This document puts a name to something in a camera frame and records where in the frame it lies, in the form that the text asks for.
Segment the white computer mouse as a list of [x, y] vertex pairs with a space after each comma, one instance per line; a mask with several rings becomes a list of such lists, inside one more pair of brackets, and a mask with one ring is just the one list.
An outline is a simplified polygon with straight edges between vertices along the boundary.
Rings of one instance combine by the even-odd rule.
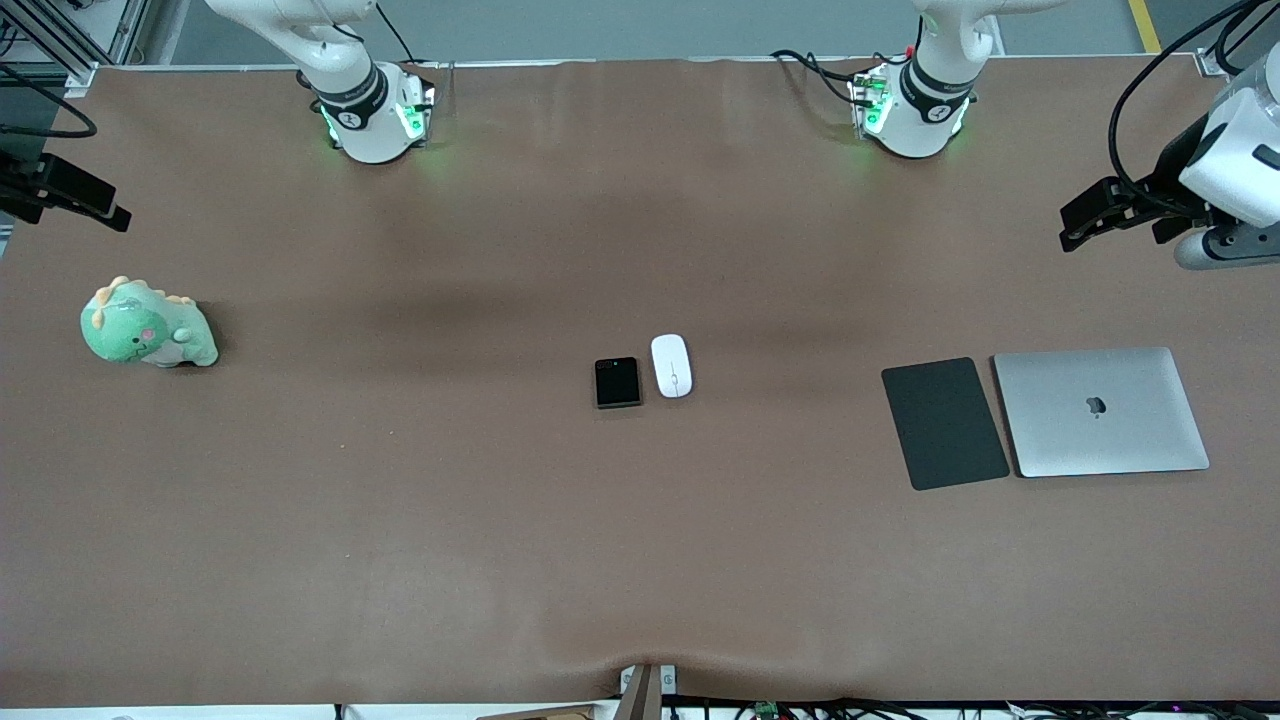
[[654, 377], [664, 398], [682, 398], [694, 387], [689, 347], [681, 334], [659, 334], [650, 342]]

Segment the black flip phone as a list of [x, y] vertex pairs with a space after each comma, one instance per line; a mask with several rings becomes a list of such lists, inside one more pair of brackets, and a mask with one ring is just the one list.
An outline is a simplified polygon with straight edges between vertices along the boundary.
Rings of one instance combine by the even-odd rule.
[[594, 392], [598, 409], [636, 407], [643, 404], [643, 384], [636, 357], [608, 357], [594, 363]]

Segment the dark grey mouse pad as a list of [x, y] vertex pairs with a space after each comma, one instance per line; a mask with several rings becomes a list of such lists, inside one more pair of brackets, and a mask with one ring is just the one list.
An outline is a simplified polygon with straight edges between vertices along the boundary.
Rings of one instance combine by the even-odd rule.
[[881, 380], [915, 491], [1010, 475], [995, 416], [972, 357], [886, 368]]

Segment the green dinosaur plush toy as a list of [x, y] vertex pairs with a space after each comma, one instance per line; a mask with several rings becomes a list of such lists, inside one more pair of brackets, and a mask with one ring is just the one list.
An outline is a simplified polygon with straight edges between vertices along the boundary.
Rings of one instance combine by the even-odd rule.
[[142, 279], [115, 277], [95, 291], [79, 318], [84, 342], [109, 363], [172, 369], [182, 364], [211, 366], [219, 359], [212, 329], [197, 302]]

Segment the silver closed laptop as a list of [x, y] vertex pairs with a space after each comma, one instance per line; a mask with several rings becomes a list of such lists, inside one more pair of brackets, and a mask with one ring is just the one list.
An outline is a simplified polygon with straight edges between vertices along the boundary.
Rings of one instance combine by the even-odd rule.
[[1020, 477], [1210, 468], [1167, 347], [996, 354], [992, 361]]

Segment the aluminium frame profile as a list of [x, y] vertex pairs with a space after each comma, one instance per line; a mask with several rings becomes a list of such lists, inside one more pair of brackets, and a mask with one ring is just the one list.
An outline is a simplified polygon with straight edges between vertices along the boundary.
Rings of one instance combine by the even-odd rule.
[[0, 63], [86, 85], [120, 65], [150, 0], [0, 0]]

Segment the metal table edge bracket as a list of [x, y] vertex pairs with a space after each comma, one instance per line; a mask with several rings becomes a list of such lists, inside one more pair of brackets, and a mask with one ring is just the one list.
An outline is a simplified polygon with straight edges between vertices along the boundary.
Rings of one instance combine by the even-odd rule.
[[678, 693], [673, 664], [635, 664], [620, 671], [621, 697], [612, 720], [678, 720], [678, 711], [666, 705]]

